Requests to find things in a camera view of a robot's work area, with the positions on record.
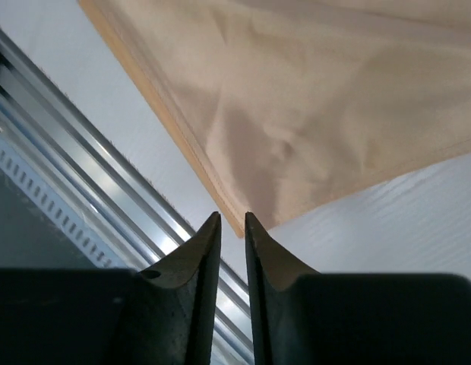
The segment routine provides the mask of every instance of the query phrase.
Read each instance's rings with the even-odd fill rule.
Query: metal frame
[[[0,132],[122,260],[138,270],[194,229],[0,30]],[[220,263],[214,340],[254,363],[247,285]]]

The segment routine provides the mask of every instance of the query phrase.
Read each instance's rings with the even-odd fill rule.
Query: folded cloth
[[[238,235],[471,151],[471,0],[81,0]]]

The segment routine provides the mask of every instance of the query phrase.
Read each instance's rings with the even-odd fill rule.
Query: cloth
[[[471,0],[81,0],[240,236],[471,151]]]

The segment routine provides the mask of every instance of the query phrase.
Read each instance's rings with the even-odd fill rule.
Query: white surface
[[[0,0],[0,27],[195,228],[217,210],[75,0]],[[351,195],[271,232],[320,271],[471,278],[471,154]],[[222,257],[246,278],[223,222]]]

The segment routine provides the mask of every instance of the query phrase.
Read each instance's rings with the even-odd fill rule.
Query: hole
[[[146,279],[156,279],[161,276],[161,273],[157,270],[144,270],[143,271],[143,276]]]

